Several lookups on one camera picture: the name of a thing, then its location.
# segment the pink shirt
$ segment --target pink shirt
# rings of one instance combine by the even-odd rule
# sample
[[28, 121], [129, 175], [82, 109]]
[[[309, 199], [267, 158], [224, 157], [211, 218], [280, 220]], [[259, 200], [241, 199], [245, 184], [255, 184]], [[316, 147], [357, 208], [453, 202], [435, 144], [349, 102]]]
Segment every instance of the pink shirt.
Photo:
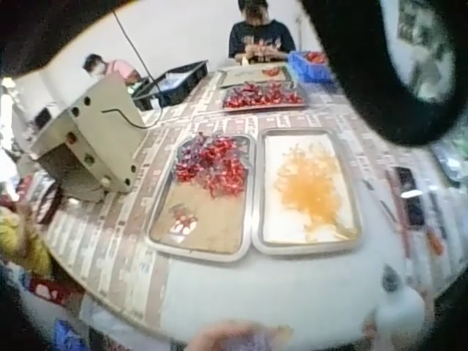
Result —
[[128, 62], [124, 60], [114, 60], [109, 62], [109, 65], [105, 71], [105, 75], [118, 72], [119, 75], [122, 76], [124, 80], [126, 80], [133, 71], [135, 71], [135, 68]]

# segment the wrapped candy on tray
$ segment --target wrapped candy on tray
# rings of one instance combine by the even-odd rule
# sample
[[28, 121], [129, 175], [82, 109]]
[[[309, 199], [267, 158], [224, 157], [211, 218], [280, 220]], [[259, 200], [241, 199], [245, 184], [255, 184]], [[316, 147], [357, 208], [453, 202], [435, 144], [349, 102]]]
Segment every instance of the wrapped candy on tray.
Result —
[[245, 191], [247, 159], [234, 137], [200, 133], [178, 149], [175, 179], [199, 184], [212, 198], [238, 196]]

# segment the beige machine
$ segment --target beige machine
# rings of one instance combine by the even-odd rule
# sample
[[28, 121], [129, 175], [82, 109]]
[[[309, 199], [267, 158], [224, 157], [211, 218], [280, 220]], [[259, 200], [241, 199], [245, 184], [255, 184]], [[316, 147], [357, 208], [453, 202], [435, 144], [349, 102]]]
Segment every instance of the beige machine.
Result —
[[40, 130], [30, 151], [65, 195], [98, 202], [105, 191], [129, 192], [146, 135], [121, 78], [109, 75]]

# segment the black crate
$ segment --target black crate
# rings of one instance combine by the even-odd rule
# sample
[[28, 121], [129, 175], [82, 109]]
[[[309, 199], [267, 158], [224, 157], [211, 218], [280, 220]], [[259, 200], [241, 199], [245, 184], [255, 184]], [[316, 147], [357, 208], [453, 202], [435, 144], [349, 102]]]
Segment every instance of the black crate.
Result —
[[[151, 100], [158, 98], [161, 107], [174, 106], [183, 102], [194, 89], [195, 86], [208, 74], [208, 61], [195, 62], [185, 66], [177, 67], [166, 71], [149, 84], [142, 84], [133, 95], [133, 102], [142, 111], [152, 110]], [[178, 86], [172, 89], [159, 91], [157, 84], [162, 82], [167, 74], [187, 73], [191, 74], [185, 78]]]

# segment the orange shredded material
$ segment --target orange shredded material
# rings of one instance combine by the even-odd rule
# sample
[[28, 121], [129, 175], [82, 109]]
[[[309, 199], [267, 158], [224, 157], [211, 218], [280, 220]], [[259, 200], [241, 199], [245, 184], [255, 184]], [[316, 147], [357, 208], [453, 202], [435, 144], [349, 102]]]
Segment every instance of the orange shredded material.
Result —
[[339, 172], [336, 158], [322, 146], [307, 151], [296, 146], [285, 156], [274, 184], [282, 205], [309, 216], [310, 224], [304, 225], [308, 233], [324, 224], [334, 225], [341, 205], [333, 184], [333, 175]]

